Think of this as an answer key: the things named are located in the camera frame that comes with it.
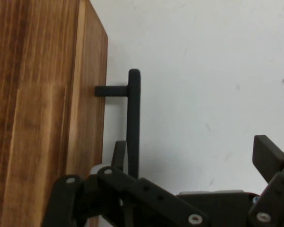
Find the screw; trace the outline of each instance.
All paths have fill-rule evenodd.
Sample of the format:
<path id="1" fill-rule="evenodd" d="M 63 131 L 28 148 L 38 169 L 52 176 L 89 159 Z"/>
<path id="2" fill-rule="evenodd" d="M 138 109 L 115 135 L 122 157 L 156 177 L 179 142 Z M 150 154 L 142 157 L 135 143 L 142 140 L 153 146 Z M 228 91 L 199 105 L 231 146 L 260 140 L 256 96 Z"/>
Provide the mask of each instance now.
<path id="1" fill-rule="evenodd" d="M 199 225 L 203 221 L 203 218 L 198 214 L 191 214 L 188 217 L 188 222 L 192 225 Z"/>
<path id="2" fill-rule="evenodd" d="M 75 178 L 70 177 L 70 178 L 68 178 L 68 179 L 66 180 L 66 183 L 74 183 L 75 181 L 76 181 Z"/>
<path id="3" fill-rule="evenodd" d="M 271 217 L 267 213 L 260 212 L 257 214 L 257 219 L 263 223 L 269 223 L 271 221 Z"/>
<path id="4" fill-rule="evenodd" d="M 112 174 L 112 172 L 113 172 L 113 171 L 112 171 L 111 169 L 106 169 L 106 170 L 104 170 L 104 173 L 105 173 L 105 174 Z"/>
<path id="5" fill-rule="evenodd" d="M 259 200 L 260 196 L 255 196 L 253 199 L 252 199 L 252 202 L 255 204 L 258 200 Z"/>

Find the wood grain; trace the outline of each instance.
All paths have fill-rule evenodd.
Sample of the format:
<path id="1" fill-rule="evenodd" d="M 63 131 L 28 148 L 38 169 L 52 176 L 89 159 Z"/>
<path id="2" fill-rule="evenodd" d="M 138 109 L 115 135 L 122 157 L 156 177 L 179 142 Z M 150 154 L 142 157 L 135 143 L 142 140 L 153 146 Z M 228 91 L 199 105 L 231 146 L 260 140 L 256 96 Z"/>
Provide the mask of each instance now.
<path id="1" fill-rule="evenodd" d="M 106 64 L 88 0 L 0 0 L 0 227 L 40 226 L 53 181 L 101 162 Z"/>

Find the white part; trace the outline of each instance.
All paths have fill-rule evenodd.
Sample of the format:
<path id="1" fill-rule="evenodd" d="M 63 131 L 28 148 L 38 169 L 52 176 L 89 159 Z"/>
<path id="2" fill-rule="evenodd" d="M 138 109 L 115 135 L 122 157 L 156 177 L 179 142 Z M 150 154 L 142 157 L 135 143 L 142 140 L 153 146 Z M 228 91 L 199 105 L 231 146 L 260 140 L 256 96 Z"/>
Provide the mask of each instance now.
<path id="1" fill-rule="evenodd" d="M 110 166 L 110 163 L 103 163 L 103 164 L 99 164 L 99 165 L 96 165 L 94 167 L 92 167 L 92 169 L 90 170 L 90 174 L 97 174 L 97 172 L 103 168 L 103 167 L 106 167 L 106 166 Z"/>

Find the mounting hole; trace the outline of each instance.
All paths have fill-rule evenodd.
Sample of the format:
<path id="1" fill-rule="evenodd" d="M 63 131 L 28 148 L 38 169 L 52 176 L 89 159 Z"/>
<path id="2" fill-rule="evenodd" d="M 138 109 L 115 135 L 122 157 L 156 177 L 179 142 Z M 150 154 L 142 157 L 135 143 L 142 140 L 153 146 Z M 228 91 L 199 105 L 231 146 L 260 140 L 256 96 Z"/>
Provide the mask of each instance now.
<path id="1" fill-rule="evenodd" d="M 106 169 L 104 170 L 104 174 L 112 174 L 113 171 L 111 169 Z"/>
<path id="2" fill-rule="evenodd" d="M 269 223 L 271 221 L 271 217 L 267 213 L 260 212 L 257 214 L 257 219 L 263 223 Z"/>
<path id="3" fill-rule="evenodd" d="M 70 177 L 66 180 L 66 183 L 74 183 L 76 179 L 74 177 Z"/>
<path id="4" fill-rule="evenodd" d="M 164 198 L 163 198 L 163 196 L 158 195 L 158 196 L 157 196 L 157 199 L 158 199 L 159 201 L 162 201 Z"/>
<path id="5" fill-rule="evenodd" d="M 278 196 L 280 196 L 280 195 L 282 195 L 282 192 L 276 190 L 276 191 L 275 191 L 275 194 L 278 195 Z"/>
<path id="6" fill-rule="evenodd" d="M 198 214 L 191 214 L 188 217 L 188 222 L 192 225 L 199 225 L 203 221 L 203 218 Z"/>

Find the wooden surface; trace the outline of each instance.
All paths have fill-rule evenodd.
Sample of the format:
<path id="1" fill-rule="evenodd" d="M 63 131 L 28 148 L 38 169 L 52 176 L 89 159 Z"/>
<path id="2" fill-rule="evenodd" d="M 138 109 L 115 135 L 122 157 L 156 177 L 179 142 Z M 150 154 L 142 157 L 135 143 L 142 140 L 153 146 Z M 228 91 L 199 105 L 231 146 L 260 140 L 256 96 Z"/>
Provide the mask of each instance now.
<path id="1" fill-rule="evenodd" d="M 101 162 L 106 63 L 88 0 L 0 0 L 0 227 L 40 226 L 53 181 Z"/>

